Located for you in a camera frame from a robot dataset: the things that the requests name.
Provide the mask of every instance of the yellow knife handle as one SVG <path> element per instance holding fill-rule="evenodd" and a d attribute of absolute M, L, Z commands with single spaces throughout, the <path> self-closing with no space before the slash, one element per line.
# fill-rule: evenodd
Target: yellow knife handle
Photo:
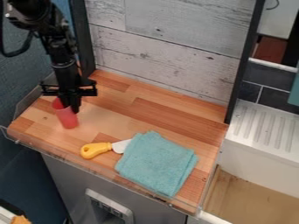
<path fill-rule="evenodd" d="M 101 153 L 111 150 L 111 143 L 88 143 L 81 148 L 81 156 L 83 158 L 94 158 Z"/>

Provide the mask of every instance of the white dish rack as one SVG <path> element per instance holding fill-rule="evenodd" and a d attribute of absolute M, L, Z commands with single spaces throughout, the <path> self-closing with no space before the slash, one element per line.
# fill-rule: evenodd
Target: white dish rack
<path fill-rule="evenodd" d="M 299 198 L 299 115 L 239 100 L 221 151 L 223 170 Z"/>

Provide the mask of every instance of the gray wall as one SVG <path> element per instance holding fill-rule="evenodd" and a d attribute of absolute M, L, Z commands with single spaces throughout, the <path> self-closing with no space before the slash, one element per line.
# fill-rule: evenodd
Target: gray wall
<path fill-rule="evenodd" d="M 85 0 L 98 68 L 227 104 L 255 0 Z"/>
<path fill-rule="evenodd" d="M 250 59 L 239 98 L 299 115 L 299 107 L 288 104 L 298 68 Z"/>

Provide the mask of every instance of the wooden shelf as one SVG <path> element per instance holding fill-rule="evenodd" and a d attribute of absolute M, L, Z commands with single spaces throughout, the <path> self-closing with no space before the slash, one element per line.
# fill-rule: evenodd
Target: wooden shelf
<path fill-rule="evenodd" d="M 114 167 L 121 155 L 110 151 L 91 160 L 80 157 L 84 144 L 117 142 L 154 130 L 194 149 L 200 158 L 175 198 L 162 199 L 194 214 L 226 133 L 226 109 L 113 73 L 96 71 L 91 79 L 98 83 L 99 96 L 84 98 L 79 127 L 63 129 L 51 107 L 53 97 L 42 96 L 10 125 L 9 135 L 124 187 L 162 199 L 117 174 Z"/>
<path fill-rule="evenodd" d="M 237 178 L 220 167 L 204 210 L 233 224 L 299 223 L 299 199 Z"/>

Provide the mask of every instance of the teal towel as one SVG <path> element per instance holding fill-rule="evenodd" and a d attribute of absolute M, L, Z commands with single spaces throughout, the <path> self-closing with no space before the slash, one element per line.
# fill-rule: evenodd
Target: teal towel
<path fill-rule="evenodd" d="M 124 178 L 172 198 L 197 162 L 198 157 L 193 150 L 151 131 L 134 136 L 115 169 Z"/>

